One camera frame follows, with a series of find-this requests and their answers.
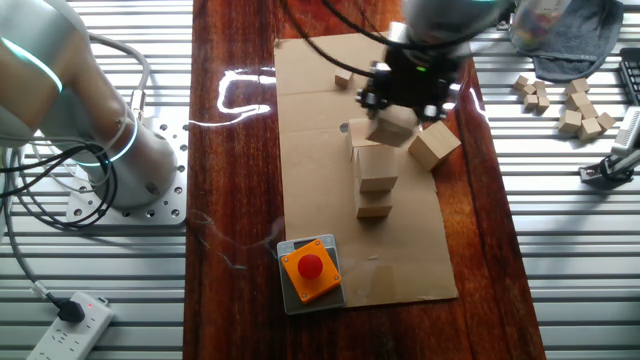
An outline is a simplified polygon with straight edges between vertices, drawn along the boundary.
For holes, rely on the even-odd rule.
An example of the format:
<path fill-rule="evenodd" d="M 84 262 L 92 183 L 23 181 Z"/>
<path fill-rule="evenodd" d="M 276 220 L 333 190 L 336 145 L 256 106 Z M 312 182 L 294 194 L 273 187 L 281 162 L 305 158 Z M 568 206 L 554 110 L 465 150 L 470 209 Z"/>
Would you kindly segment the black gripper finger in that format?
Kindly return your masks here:
<path fill-rule="evenodd" d="M 380 94 L 371 86 L 358 89 L 356 91 L 355 100 L 360 106 L 367 110 L 379 111 L 389 106 L 389 101 L 381 97 Z"/>
<path fill-rule="evenodd" d="M 455 90 L 445 84 L 435 88 L 428 96 L 419 112 L 420 121 L 438 121 L 455 106 Z"/>

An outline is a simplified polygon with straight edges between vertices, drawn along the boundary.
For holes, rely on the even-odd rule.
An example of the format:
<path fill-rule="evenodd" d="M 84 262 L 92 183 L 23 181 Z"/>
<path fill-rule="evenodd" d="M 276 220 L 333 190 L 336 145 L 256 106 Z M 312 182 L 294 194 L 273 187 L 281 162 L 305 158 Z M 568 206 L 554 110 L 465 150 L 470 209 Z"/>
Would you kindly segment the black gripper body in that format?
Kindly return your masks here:
<path fill-rule="evenodd" d="M 441 106 L 453 82 L 453 60 L 439 54 L 425 64 L 414 62 L 404 50 L 387 47 L 372 80 L 374 92 L 392 105 L 408 108 Z"/>

